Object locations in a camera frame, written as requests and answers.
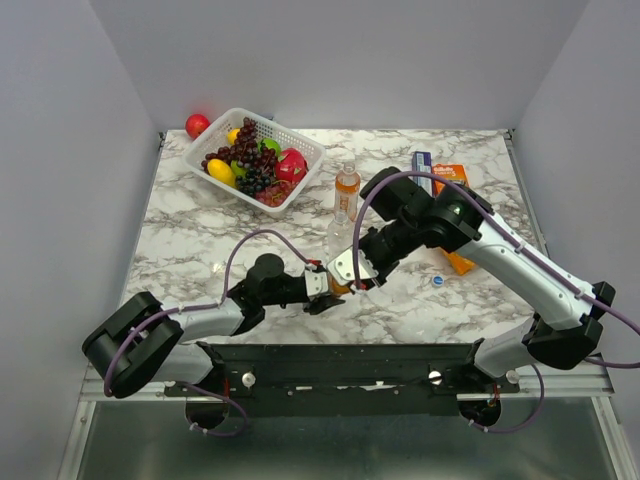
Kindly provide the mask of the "small orange juice bottle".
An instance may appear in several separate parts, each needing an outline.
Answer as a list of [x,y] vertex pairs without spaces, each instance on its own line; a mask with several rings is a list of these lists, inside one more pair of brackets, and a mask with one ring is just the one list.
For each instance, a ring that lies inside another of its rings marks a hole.
[[331,276],[328,277],[328,285],[330,292],[337,297],[347,294],[353,294],[353,291],[348,285],[340,285],[337,280]]

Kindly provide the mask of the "clear plastic bottle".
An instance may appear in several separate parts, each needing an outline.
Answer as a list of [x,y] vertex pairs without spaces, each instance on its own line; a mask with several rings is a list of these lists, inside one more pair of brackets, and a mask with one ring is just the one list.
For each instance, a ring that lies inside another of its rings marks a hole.
[[327,229],[328,259],[333,260],[352,245],[354,222],[344,210],[334,213]]

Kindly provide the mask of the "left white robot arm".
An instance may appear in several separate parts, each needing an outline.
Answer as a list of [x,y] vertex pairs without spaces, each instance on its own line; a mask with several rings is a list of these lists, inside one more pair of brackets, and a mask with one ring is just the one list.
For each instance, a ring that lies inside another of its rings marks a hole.
[[134,295],[88,335],[82,352],[108,397],[126,398],[152,381],[167,380],[186,381],[209,395],[220,387],[222,372],[206,346],[191,343],[247,333],[265,319],[267,306],[300,304],[305,313],[318,315],[343,303],[321,262],[292,276],[281,257],[263,254],[219,304],[165,308],[148,291]]

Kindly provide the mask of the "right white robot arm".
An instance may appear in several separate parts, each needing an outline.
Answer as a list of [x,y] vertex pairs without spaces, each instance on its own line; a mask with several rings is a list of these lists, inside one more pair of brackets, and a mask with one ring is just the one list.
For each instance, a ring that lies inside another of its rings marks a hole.
[[519,236],[491,205],[467,187],[445,186],[431,196],[395,167],[378,172],[361,190],[365,207],[386,221],[369,229],[359,249],[384,283],[399,261],[422,246],[456,253],[483,268],[534,310],[523,324],[475,342],[460,379],[480,392],[507,371],[534,362],[571,370],[590,356],[600,322],[616,291],[561,269]]

